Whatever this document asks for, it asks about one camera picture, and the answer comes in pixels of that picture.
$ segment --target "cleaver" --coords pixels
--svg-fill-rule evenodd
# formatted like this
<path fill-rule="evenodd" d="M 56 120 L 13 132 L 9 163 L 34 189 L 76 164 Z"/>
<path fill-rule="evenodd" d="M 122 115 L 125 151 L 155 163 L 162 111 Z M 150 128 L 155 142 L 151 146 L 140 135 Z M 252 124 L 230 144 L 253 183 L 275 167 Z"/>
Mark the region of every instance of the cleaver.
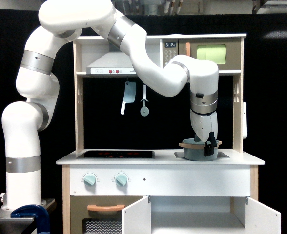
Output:
<path fill-rule="evenodd" d="M 121 115 L 124 115 L 125 104 L 132 103 L 135 101 L 135 95 L 136 95 L 136 82 L 126 81 L 124 98 L 123 98 L 122 107 L 121 107 Z"/>

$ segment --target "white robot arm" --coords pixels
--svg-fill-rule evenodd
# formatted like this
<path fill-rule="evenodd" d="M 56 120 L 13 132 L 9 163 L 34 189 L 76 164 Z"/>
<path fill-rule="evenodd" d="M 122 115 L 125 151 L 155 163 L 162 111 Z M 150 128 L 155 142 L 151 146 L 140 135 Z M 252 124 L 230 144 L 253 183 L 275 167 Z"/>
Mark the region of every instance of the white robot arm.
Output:
<path fill-rule="evenodd" d="M 59 83 L 51 73 L 57 51 L 75 40 L 82 28 L 96 33 L 129 55 L 138 77 L 161 95 L 177 95 L 190 82 L 191 125 L 209 150 L 217 137 L 218 67 L 210 61 L 175 56 L 164 68 L 145 49 L 146 31 L 117 11 L 110 0 L 49 0 L 39 11 L 42 26 L 28 39 L 17 76 L 17 90 L 26 102 L 3 112 L 6 145 L 7 208 L 41 204 L 38 131 L 53 115 Z"/>

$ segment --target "wooden handle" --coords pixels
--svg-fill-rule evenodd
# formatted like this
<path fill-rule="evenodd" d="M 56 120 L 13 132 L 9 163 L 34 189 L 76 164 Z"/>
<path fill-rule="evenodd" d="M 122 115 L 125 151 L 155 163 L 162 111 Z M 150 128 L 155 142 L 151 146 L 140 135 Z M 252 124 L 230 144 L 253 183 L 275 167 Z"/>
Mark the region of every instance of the wooden handle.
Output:
<path fill-rule="evenodd" d="M 191 56 L 190 42 L 186 43 L 187 56 Z"/>
<path fill-rule="evenodd" d="M 219 141 L 217 143 L 217 148 L 219 145 L 221 145 L 222 142 Z M 188 149 L 195 149 L 195 150 L 202 150 L 204 148 L 204 145 L 193 145 L 193 144 L 186 144 L 186 143 L 179 143 L 178 144 L 180 147 L 183 147 L 183 148 L 188 148 Z"/>
<path fill-rule="evenodd" d="M 121 211 L 124 208 L 125 208 L 125 205 L 116 205 L 116 206 L 89 205 L 87 206 L 87 210 L 89 211 Z"/>

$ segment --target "white countertop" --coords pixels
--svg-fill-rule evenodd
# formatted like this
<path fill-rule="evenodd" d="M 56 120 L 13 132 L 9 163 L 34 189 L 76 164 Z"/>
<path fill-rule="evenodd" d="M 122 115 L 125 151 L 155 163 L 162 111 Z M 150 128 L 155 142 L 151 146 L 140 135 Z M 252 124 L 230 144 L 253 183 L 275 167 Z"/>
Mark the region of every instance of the white countertop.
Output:
<path fill-rule="evenodd" d="M 233 149 L 219 149 L 229 158 L 217 158 L 214 161 L 190 161 L 177 158 L 174 153 L 183 154 L 183 149 L 153 150 L 155 157 L 152 159 L 106 158 L 106 159 L 76 159 L 81 154 L 89 151 L 76 151 L 57 161 L 58 165 L 264 165 L 265 162 L 246 152 L 239 153 Z"/>

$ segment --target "cabinet door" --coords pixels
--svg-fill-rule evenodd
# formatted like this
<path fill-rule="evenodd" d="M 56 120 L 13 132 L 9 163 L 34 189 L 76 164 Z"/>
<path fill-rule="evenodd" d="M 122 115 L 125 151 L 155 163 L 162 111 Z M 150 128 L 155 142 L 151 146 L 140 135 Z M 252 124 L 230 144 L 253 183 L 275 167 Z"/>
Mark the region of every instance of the cabinet door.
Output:
<path fill-rule="evenodd" d="M 248 197 L 246 204 L 247 234 L 280 234 L 281 213 Z"/>
<path fill-rule="evenodd" d="M 122 234 L 151 234 L 151 203 L 144 196 L 122 210 Z"/>

